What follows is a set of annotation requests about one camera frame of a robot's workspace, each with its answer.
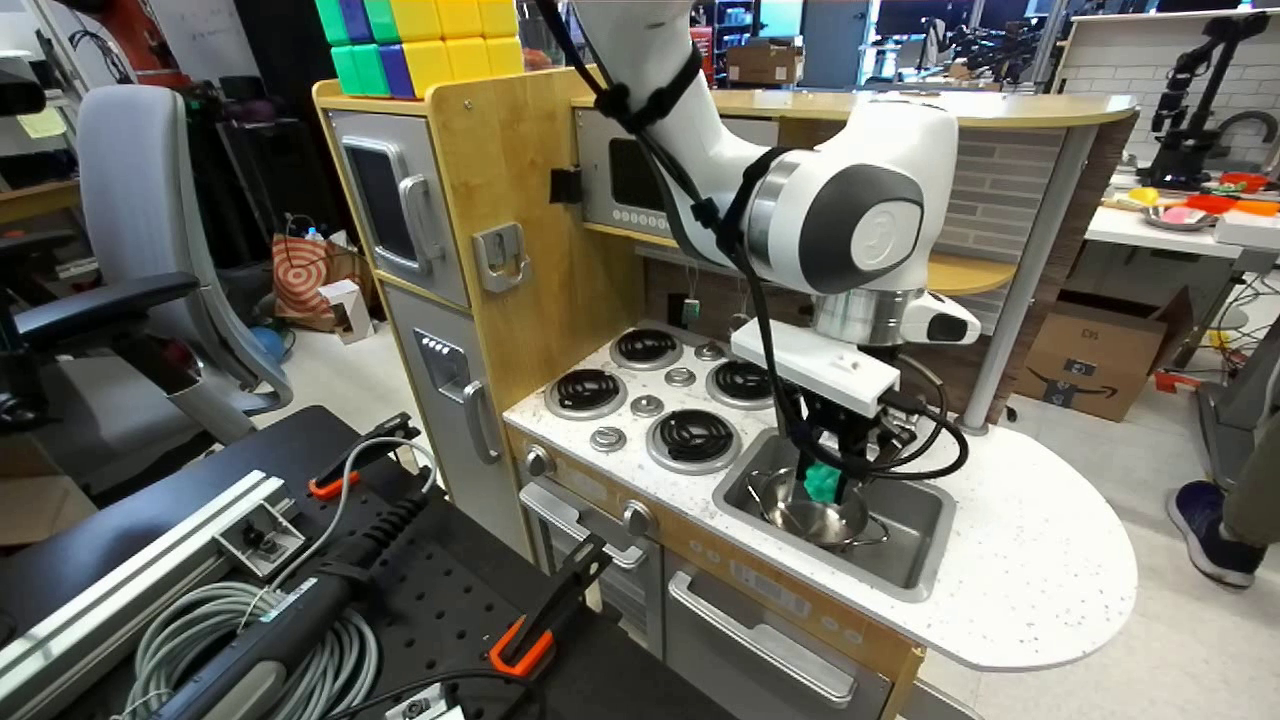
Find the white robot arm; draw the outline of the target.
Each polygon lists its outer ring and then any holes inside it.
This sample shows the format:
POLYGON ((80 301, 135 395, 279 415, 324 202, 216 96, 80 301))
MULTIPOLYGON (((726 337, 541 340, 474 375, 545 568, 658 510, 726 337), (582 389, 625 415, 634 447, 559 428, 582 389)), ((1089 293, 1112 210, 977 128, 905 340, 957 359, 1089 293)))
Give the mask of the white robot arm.
POLYGON ((691 0, 574 0, 598 112, 658 173, 674 242, 737 269, 752 319, 732 352, 774 375, 777 428, 807 462, 858 479, 913 479, 909 447, 880 447, 905 346, 972 346, 981 319, 928 288, 945 233, 961 116, 928 102, 858 102, 814 147, 732 131, 699 74, 691 0))

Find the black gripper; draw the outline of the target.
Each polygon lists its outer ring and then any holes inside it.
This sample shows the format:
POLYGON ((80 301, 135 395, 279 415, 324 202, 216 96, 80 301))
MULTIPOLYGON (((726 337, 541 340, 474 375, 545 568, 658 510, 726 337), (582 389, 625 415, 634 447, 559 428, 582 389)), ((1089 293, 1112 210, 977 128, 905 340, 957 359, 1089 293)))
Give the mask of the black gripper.
POLYGON ((833 400, 784 386, 782 414, 788 442, 814 462, 858 478, 886 474, 892 462, 892 451, 872 442, 878 422, 863 422, 833 400))

